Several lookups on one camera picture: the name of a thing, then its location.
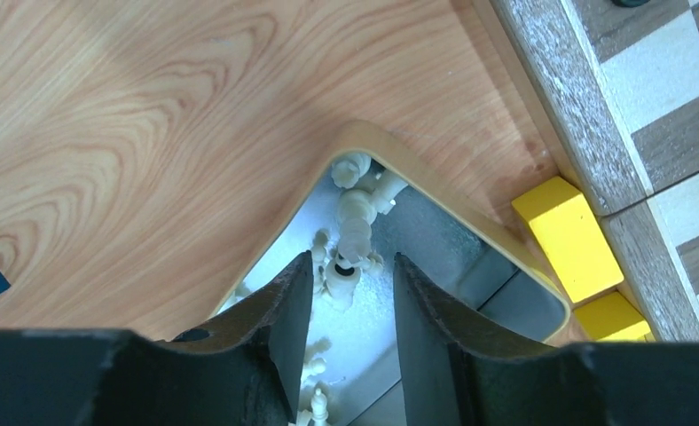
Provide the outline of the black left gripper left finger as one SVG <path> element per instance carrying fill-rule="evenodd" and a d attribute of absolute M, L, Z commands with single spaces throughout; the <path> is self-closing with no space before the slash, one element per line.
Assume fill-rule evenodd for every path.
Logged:
<path fill-rule="evenodd" d="M 170 341 L 119 328 L 0 329 L 0 425 L 285 425 L 296 417 L 310 252 Z"/>

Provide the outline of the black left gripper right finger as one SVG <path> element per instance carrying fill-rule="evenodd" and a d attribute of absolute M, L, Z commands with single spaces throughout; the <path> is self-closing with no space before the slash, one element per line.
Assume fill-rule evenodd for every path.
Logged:
<path fill-rule="evenodd" d="M 699 425 L 699 343 L 571 343 L 498 325 L 396 254 L 410 425 Z"/>

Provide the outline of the yellow arch block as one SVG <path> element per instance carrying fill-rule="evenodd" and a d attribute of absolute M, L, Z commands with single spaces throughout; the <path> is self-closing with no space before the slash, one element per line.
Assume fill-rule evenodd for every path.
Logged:
<path fill-rule="evenodd" d="M 652 335 L 647 320 L 617 291 L 583 304 L 574 313 L 595 342 L 647 342 Z"/>

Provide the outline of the small yellow rectangular block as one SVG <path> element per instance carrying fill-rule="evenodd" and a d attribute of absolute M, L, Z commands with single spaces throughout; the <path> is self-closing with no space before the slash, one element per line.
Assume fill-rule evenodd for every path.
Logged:
<path fill-rule="evenodd" d="M 552 177 L 511 201 L 576 303 L 613 288 L 622 270 L 583 193 Z"/>

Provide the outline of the gold tin with white pieces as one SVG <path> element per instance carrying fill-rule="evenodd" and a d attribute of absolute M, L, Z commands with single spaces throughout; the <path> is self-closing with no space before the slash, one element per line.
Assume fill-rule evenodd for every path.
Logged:
<path fill-rule="evenodd" d="M 569 319 L 522 242 L 369 122 L 339 129 L 223 311 L 304 251 L 298 425 L 476 425 L 475 353 L 543 346 Z"/>

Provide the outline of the wooden chess board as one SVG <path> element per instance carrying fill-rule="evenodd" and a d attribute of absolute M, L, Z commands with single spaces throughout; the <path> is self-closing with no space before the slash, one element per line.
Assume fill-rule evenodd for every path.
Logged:
<path fill-rule="evenodd" d="M 699 341 L 699 1 L 476 1 L 664 341 Z"/>

